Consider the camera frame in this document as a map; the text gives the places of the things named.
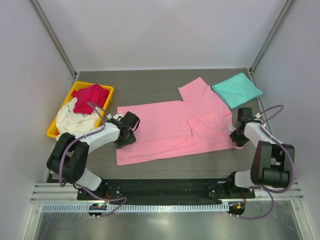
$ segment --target white wall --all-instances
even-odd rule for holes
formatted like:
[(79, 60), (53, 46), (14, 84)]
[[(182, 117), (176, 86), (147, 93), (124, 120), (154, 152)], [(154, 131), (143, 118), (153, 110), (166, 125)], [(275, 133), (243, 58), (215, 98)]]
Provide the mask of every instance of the white wall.
[(297, 179), (320, 226), (320, 1), (296, 1), (255, 72), (275, 135), (296, 150)]
[(20, 240), (72, 75), (27, 0), (0, 1), (0, 239)]
[(39, 0), (84, 70), (247, 68), (285, 0)]

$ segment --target shirt sleeve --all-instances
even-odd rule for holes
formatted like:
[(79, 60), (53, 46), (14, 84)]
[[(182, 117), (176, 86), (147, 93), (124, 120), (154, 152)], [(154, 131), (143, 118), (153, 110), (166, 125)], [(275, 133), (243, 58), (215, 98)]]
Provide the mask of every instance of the shirt sleeve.
[(201, 77), (198, 77), (187, 85), (179, 87), (178, 91), (184, 101), (195, 102), (202, 99), (208, 87), (210, 88)]

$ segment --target folded teal towel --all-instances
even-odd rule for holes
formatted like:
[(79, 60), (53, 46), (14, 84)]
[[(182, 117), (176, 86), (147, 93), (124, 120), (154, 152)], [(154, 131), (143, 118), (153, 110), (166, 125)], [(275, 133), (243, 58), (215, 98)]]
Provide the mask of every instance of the folded teal towel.
[(263, 94), (244, 73), (239, 73), (223, 82), (213, 85), (212, 89), (230, 109), (234, 109)]

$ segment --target dark wood-grain surface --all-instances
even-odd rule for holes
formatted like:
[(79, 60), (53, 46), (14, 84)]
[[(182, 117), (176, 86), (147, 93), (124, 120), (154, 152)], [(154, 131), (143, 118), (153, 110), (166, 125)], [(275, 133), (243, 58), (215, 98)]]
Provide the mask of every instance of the dark wood-grain surface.
[[(108, 113), (115, 114), (118, 106), (182, 100), (178, 87), (197, 77), (212, 86), (241, 72), (247, 75), (246, 69), (82, 71), (78, 80), (114, 87)], [(242, 107), (252, 108), (253, 113), (260, 110), (256, 99)], [(236, 119), (237, 109), (234, 109), (233, 124)], [(250, 169), (254, 154), (255, 148), (248, 142), (239, 150), (227, 149), (117, 166), (116, 149), (109, 143), (89, 154), (86, 167), (104, 179), (224, 178), (233, 171)]]

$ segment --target metal floor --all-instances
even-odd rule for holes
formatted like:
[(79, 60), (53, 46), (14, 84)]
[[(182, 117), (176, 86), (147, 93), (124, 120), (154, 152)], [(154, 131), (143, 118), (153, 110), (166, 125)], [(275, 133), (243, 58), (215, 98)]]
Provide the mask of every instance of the metal floor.
[[(115, 114), (118, 106), (182, 100), (178, 87), (198, 77), (212, 86), (241, 72), (248, 74), (246, 69), (93, 71), (80, 72), (78, 80), (114, 87), (108, 113)], [(254, 113), (260, 110), (256, 99), (242, 107), (252, 108)], [(237, 109), (234, 109), (233, 124), (236, 119)], [(224, 178), (233, 171), (248, 170), (254, 154), (255, 148), (248, 142), (240, 150), (227, 149), (117, 166), (116, 150), (110, 143), (90, 153), (86, 167), (105, 179)]]
[[(261, 216), (269, 208), (270, 201), (247, 202), (244, 215)], [(84, 218), (88, 220), (77, 224)], [(88, 213), (42, 213), (34, 239), (303, 240), (303, 237), (290, 201), (276, 201), (273, 212), (260, 220), (237, 219), (226, 212), (120, 213), (95, 220)]]

